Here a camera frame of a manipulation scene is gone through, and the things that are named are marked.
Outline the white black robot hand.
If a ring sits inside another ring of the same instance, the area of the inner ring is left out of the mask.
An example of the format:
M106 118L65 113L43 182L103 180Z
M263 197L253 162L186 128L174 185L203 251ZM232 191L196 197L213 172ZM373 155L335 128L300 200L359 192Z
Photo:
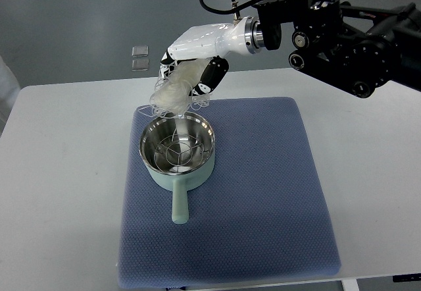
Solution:
M200 96L213 92L229 69L225 59L228 54L252 55L260 51L259 24L259 20L248 16L237 24L191 27L166 50L161 59L160 78L168 78L184 62L204 59L208 63L198 83L192 86L188 94Z

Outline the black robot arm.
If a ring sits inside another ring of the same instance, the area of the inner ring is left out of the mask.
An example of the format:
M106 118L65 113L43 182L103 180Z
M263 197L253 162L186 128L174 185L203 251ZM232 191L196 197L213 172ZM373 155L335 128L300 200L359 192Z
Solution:
M295 70L359 98L394 81L420 89L420 10L354 7L340 0L258 0L262 41L276 50L293 23Z

